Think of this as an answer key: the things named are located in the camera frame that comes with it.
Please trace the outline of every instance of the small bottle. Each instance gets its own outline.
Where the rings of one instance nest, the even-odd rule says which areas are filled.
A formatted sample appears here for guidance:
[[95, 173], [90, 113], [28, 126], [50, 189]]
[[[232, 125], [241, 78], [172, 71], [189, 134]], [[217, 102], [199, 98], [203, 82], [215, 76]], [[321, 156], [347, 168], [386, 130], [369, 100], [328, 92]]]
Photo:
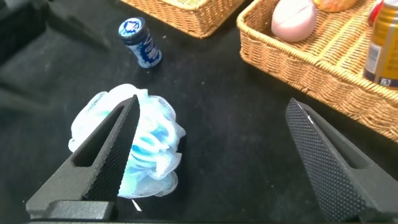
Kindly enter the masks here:
[[152, 68], [162, 60], [162, 52], [152, 40], [144, 18], [134, 17], [124, 21], [119, 26], [119, 36], [136, 55], [142, 68]]

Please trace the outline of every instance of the black table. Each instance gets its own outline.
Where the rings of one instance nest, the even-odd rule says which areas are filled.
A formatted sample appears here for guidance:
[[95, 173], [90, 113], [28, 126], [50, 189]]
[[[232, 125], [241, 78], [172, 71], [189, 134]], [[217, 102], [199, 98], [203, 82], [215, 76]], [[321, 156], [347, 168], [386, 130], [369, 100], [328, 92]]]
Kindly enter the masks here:
[[[179, 185], [168, 196], [118, 201], [120, 219], [174, 221], [322, 221], [285, 122], [291, 97], [308, 104], [398, 179], [397, 144], [244, 63], [238, 9], [212, 37], [198, 40], [124, 4], [61, 1], [111, 40], [97, 52], [51, 30], [7, 64], [0, 77], [52, 99], [44, 114], [0, 109], [0, 222], [28, 219], [24, 204], [71, 154], [77, 113], [100, 91], [132, 83], [167, 99], [187, 131]], [[123, 20], [143, 16], [164, 59], [143, 70], [119, 41]]]

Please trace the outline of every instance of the label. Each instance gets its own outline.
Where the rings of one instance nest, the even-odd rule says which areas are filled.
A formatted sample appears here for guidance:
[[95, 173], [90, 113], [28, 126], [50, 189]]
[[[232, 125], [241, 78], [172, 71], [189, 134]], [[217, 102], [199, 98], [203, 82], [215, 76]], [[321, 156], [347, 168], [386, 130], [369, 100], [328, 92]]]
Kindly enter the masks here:
[[149, 35], [149, 30], [144, 42], [127, 47], [136, 55], [138, 64], [143, 68], [151, 68], [162, 60], [162, 52], [157, 48], [152, 37]]
[[368, 53], [368, 59], [366, 60], [365, 68], [367, 71], [371, 73], [376, 72], [377, 68], [377, 63], [379, 61], [380, 57], [380, 52], [381, 52], [381, 47], [377, 46], [374, 43], [371, 43], [371, 46], [369, 48], [369, 53]]

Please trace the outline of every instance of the soap bar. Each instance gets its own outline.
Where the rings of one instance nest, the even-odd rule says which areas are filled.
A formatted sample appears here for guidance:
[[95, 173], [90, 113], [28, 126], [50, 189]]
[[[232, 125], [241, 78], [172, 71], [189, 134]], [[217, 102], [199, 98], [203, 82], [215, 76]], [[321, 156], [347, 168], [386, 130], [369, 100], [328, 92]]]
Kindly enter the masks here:
[[307, 38], [317, 25], [312, 0], [281, 0], [272, 15], [272, 32], [280, 39], [297, 42]]

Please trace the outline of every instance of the woven basket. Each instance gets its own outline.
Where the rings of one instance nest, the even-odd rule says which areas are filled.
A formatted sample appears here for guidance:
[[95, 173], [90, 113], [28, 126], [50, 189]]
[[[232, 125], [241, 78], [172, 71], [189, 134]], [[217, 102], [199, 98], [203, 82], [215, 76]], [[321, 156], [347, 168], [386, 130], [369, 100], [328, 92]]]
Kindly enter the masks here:
[[339, 13], [318, 11], [307, 39], [286, 43], [271, 32], [278, 0], [255, 0], [238, 17], [241, 56], [251, 65], [398, 141], [398, 91], [362, 78], [375, 0]]
[[193, 37], [205, 38], [244, 0], [122, 0]]

